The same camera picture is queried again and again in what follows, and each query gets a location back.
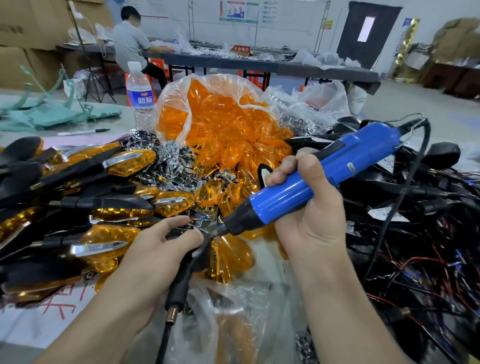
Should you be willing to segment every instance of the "bottle cap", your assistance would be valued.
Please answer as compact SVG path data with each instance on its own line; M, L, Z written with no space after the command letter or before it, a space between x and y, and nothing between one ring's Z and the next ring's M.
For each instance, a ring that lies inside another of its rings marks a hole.
M141 72L142 71L142 65L140 62L137 61L128 61L127 62L128 69L130 72Z

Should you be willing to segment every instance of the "blue electric screwdriver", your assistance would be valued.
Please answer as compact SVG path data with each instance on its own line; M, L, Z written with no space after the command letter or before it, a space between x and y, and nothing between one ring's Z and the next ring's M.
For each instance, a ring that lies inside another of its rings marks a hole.
M346 134L314 155L321 162L333 186L394 154L402 144L400 137L420 126L424 119L409 121L398 128L372 122L355 133ZM285 214L302 207L313 197L312 189L298 171L283 184L265 187L245 199L230 215L216 235L239 235L268 225Z

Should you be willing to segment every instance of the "door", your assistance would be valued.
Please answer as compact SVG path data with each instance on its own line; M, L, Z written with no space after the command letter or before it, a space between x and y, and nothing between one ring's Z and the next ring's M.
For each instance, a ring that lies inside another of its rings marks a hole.
M349 57L363 68L372 68L401 10L397 6L351 1L337 49L340 58Z

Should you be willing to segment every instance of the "workbench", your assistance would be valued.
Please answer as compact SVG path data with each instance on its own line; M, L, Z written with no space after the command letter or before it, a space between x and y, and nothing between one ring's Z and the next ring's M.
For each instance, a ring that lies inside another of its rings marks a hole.
M58 48L76 51L82 50L81 45L70 43L62 44L58 46ZM84 49L86 52L96 54L99 57L108 87L111 88L102 54L113 55L115 54L115 48L113 46L100 47L97 44L89 44L84 45ZM154 53L144 51L142 54L147 58L164 60L165 64L169 65L170 70L182 69L185 70L186 74L188 74L188 71L193 72L195 67L203 68L204 74L206 74L207 68L243 70L243 77L245 78L249 76L263 78L263 89L268 87L272 73L278 76L305 78L305 85L310 78L319 79L320 82L324 82L325 80L346 81L363 88L370 95L374 95L380 87L379 74L361 67L342 67L322 70L319 67L288 61L259 61L247 58L230 59L211 55L192 55L183 52ZM250 72L263 72L264 74L252 74Z

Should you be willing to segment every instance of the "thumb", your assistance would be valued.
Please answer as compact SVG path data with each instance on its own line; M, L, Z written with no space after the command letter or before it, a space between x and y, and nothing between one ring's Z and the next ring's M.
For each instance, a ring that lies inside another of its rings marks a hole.
M203 241L204 236L202 233L194 229L184 232L176 239L167 240L161 248L166 255L180 262L185 254L192 249L198 248Z
M298 171L303 180L313 190L314 201L317 201L319 204L330 201L332 194L338 193L325 176L320 161L313 154L306 154L300 157Z

